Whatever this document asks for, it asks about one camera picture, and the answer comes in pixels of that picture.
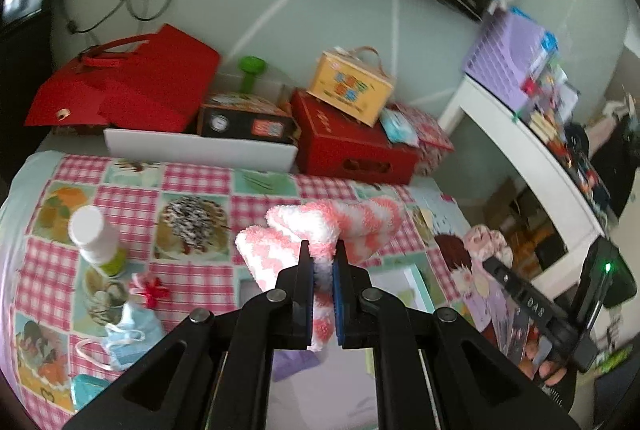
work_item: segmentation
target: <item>purple basket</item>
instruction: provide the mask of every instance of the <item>purple basket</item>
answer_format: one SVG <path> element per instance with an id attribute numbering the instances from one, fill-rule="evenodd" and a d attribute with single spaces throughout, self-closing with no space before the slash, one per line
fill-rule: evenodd
<path id="1" fill-rule="evenodd" d="M 520 110 L 529 96 L 521 88 L 540 52 L 545 28 L 524 16 L 496 11 L 482 28 L 463 70 L 511 110 Z"/>

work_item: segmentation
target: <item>red box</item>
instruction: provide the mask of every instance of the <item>red box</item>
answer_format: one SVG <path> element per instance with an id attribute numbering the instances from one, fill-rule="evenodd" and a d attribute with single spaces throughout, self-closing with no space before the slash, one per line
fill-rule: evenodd
<path id="1" fill-rule="evenodd" d="M 380 123 L 357 123 L 305 90 L 294 92 L 291 106 L 302 130 L 296 158 L 301 172 L 369 184 L 411 180 L 419 150 L 391 144 Z"/>

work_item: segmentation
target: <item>face mask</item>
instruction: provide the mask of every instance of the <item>face mask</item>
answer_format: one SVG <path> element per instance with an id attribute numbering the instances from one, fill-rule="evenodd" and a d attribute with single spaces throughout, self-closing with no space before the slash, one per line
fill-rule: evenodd
<path id="1" fill-rule="evenodd" d="M 107 331 L 105 338 L 90 338 L 76 343 L 78 356 L 102 370 L 126 370 L 164 338 L 164 329 L 155 312 L 131 302 L 123 305 L 122 318 L 117 325 L 106 324 L 104 328 Z M 98 362 L 82 350 L 92 342 L 100 343 L 104 352 L 109 354 L 109 363 Z"/>

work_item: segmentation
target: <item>red bow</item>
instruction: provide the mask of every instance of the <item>red bow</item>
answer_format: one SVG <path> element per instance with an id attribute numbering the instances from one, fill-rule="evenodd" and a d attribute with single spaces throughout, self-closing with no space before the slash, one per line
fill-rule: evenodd
<path id="1" fill-rule="evenodd" d="M 158 300 L 164 300 L 170 296 L 169 288 L 163 286 L 157 276 L 133 273 L 131 280 L 134 286 L 129 289 L 129 294 L 139 296 L 147 309 L 155 309 Z"/>

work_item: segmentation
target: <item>white bottle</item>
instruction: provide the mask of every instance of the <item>white bottle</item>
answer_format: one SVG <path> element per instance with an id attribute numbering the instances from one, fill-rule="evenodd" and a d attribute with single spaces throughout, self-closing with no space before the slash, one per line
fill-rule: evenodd
<path id="1" fill-rule="evenodd" d="M 100 208 L 83 206 L 69 220 L 69 238 L 84 258 L 101 275 L 121 275 L 126 264 L 126 251 L 120 247 L 118 230 L 109 223 Z"/>

